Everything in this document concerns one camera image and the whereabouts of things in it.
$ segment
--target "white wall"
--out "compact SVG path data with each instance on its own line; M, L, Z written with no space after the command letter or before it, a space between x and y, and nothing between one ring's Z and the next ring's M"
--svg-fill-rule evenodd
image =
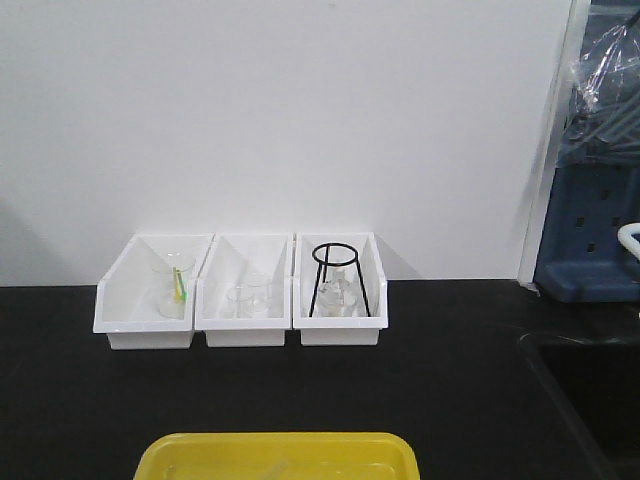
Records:
M136 231L373 230L515 278L570 0L4 0L0 284Z

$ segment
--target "plastic bag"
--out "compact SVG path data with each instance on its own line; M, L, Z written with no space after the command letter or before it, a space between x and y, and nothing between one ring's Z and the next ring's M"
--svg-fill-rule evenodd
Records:
M559 165L640 165L640 11L593 8Z

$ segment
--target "yellow plastic container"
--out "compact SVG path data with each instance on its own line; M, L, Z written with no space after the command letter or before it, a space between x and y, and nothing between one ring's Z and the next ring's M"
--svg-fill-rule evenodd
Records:
M134 480L419 480L389 433L176 433L144 453Z

